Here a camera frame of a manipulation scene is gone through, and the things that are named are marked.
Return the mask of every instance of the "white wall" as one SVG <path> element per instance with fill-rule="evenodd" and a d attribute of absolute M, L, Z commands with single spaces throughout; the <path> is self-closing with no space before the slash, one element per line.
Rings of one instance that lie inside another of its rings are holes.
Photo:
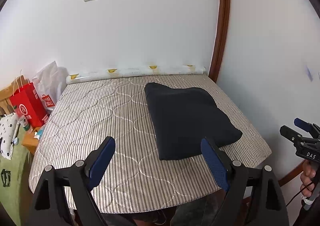
<path fill-rule="evenodd" d="M 280 127 L 301 132 L 294 127 L 296 117 L 320 124 L 319 51 L 320 19 L 308 0 L 231 0 L 218 85 L 270 145 L 273 154 L 266 163 L 278 178 L 301 162 Z M 300 184 L 297 179 L 283 187 L 287 202 Z M 297 197 L 288 207 L 291 222 L 300 201 Z"/>
<path fill-rule="evenodd" d="M 8 0 L 0 12 L 0 88 L 20 69 L 31 78 L 53 60 L 70 73 L 209 68 L 218 7 L 219 0 Z"/>

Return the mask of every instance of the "red logo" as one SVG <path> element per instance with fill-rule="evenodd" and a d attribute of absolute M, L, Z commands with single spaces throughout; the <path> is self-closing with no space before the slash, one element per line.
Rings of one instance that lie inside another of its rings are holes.
<path fill-rule="evenodd" d="M 42 95 L 42 99 L 45 101 L 47 107 L 54 107 L 55 104 L 53 103 L 51 97 L 49 95 Z"/>
<path fill-rule="evenodd" d="M 25 107 L 25 105 L 20 104 L 19 108 L 20 108 L 20 111 L 22 112 L 22 114 L 24 114 L 25 116 L 28 114 L 28 110 Z"/>

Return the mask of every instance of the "green blanket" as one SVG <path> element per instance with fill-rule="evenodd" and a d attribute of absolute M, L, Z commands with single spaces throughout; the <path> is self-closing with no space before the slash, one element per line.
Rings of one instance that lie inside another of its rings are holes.
<path fill-rule="evenodd" d="M 11 171 L 9 187 L 3 187 L 0 181 L 0 202 L 17 226 L 24 225 L 32 200 L 28 178 L 33 155 L 21 144 L 24 134 L 23 128 L 20 127 L 19 143 L 13 148 L 11 160 L 0 156 L 0 172 L 2 169 Z"/>

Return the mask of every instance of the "pillow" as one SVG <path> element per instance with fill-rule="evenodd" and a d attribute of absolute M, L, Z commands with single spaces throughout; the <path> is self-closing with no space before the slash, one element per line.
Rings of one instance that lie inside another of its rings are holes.
<path fill-rule="evenodd" d="M 3 157 L 11 160 L 13 152 L 13 139 L 17 136 L 19 127 L 16 113 L 5 115 L 0 119 L 0 152 Z"/>
<path fill-rule="evenodd" d="M 148 83 L 144 91 L 160 160 L 200 155 L 200 143 L 205 137 L 222 147 L 242 136 L 204 89 L 173 89 Z"/>

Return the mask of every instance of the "gray pants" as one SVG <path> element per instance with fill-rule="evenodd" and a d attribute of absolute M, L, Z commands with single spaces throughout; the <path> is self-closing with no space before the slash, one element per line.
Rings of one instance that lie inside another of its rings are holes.
<path fill-rule="evenodd" d="M 221 203 L 219 194 L 207 195 L 195 201 L 177 206 L 170 226 L 210 226 Z M 129 214 L 102 214 L 108 226 L 136 226 Z M 149 213 L 139 214 L 139 220 L 151 222 Z"/>

